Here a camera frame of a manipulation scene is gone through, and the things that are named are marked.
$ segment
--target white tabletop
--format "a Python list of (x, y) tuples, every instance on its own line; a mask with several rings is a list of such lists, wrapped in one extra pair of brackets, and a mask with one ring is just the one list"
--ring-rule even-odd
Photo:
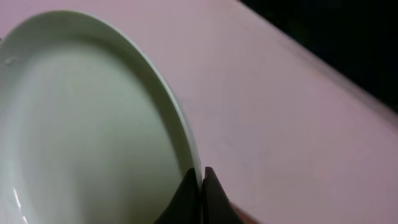
[(0, 37), (50, 9), (127, 34), (184, 108), (202, 169), (262, 222), (397, 223), (398, 125), (363, 93), (232, 0), (2, 0)]

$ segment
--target pink surface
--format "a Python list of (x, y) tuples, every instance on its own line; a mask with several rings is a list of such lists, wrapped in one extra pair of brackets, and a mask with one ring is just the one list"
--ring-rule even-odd
[(202, 167), (260, 221), (398, 223), (396, 115), (240, 3), (2, 0), (0, 36), (49, 9), (94, 14), (140, 46)]

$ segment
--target plate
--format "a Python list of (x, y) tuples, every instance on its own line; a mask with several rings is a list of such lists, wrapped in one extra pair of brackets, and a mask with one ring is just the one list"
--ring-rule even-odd
[(54, 11), (2, 40), (0, 222), (153, 223), (191, 167), (200, 187), (175, 97), (120, 31)]

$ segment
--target black object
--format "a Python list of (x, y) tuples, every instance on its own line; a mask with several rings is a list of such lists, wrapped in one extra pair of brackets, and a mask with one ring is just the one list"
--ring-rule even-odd
[(194, 168), (185, 174), (169, 206), (155, 222), (163, 223), (200, 223), (200, 196)]
[(398, 20), (386, 0), (242, 0), (398, 112)]
[(243, 224), (229, 205), (229, 200), (211, 167), (205, 168), (201, 195), (194, 168), (188, 170), (169, 206), (155, 224), (199, 224), (201, 208), (203, 208), (203, 224)]
[(229, 205), (228, 197), (211, 167), (205, 168), (205, 179), (203, 180), (201, 194), (203, 199), (203, 223), (243, 224)]

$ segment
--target dark background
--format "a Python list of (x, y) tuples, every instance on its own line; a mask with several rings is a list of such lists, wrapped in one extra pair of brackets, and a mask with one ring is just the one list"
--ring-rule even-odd
[(398, 112), (397, 7), (387, 1), (243, 3)]

